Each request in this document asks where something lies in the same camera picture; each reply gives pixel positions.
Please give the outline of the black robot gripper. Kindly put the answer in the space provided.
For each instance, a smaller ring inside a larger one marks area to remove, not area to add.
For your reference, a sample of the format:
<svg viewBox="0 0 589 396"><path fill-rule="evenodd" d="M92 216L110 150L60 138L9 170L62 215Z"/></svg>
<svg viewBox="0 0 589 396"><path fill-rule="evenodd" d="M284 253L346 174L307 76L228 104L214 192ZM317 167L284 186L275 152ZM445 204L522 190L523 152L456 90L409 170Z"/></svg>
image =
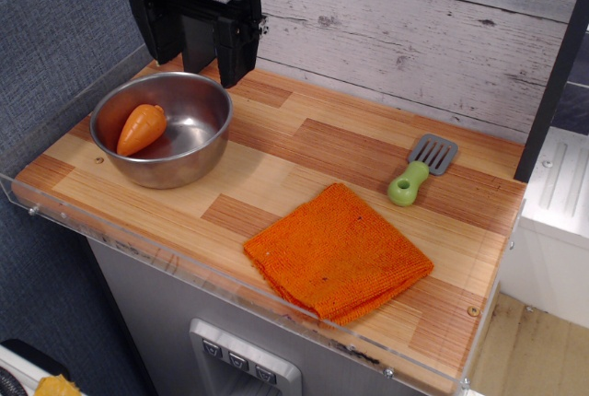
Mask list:
<svg viewBox="0 0 589 396"><path fill-rule="evenodd" d="M260 30L266 22L261 0L129 0L151 56L165 64L184 48L180 15L216 21L214 45L223 87L235 86L255 68Z"/></svg>

